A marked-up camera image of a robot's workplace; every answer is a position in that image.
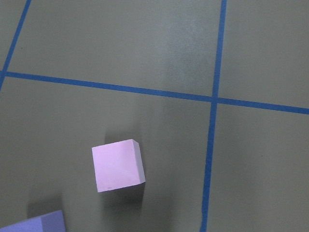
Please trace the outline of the purple block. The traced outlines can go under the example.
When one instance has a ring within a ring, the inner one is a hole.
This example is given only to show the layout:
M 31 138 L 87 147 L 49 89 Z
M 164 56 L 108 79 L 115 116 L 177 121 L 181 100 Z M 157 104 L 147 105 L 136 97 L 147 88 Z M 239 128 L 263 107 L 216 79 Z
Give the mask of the purple block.
M 1 232 L 65 232 L 65 222 L 61 210 L 3 227 Z

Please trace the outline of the pink block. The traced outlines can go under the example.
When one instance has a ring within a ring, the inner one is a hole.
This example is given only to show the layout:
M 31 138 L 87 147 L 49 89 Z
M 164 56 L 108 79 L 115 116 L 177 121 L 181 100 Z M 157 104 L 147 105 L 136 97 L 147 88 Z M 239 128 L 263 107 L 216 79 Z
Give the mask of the pink block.
M 92 156 L 98 192 L 146 182 L 140 145 L 133 139 L 93 147 Z

